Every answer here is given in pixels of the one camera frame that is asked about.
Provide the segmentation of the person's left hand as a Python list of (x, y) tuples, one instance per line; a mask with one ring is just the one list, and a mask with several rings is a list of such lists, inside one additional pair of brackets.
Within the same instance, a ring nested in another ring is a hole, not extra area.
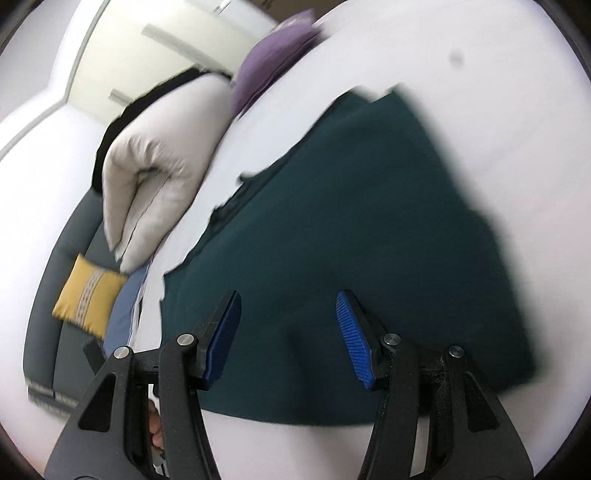
[(163, 450), (163, 434), (159, 412), (155, 403), (148, 400), (148, 431), (151, 438), (152, 446), (162, 451)]

